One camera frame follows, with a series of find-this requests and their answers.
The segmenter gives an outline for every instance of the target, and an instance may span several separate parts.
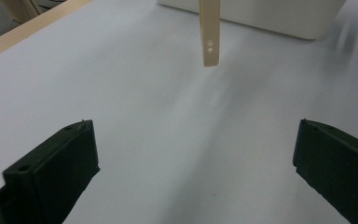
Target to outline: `white tabletop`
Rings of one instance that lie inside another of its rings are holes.
[[[303,41],[155,0],[94,0],[0,54],[2,171],[93,119],[101,172],[65,223],[348,223],[296,174],[298,123],[358,137],[358,1]]]

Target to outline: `wooden stick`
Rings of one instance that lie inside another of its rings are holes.
[[[220,0],[200,0],[200,29],[204,66],[216,66],[220,48]]]

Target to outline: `wooden edge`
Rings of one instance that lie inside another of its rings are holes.
[[[85,6],[90,0],[67,0],[42,15],[0,36],[0,53],[11,48],[23,39],[33,35],[58,19]]]
[[[204,66],[216,66],[220,50],[220,0],[200,0],[200,29]]]

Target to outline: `white box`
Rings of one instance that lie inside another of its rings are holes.
[[[199,0],[158,0],[199,12]],[[221,18],[304,39],[327,32],[346,0],[222,0]]]

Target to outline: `white surface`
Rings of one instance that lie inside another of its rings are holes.
[[[199,12],[199,0],[157,0]],[[346,0],[222,0],[221,18],[304,39],[324,35]]]
[[[315,42],[221,28],[221,62],[204,68],[196,14],[95,0],[0,54],[0,187],[93,119],[102,170],[65,223],[348,223],[292,155],[303,118],[358,137],[358,1]]]

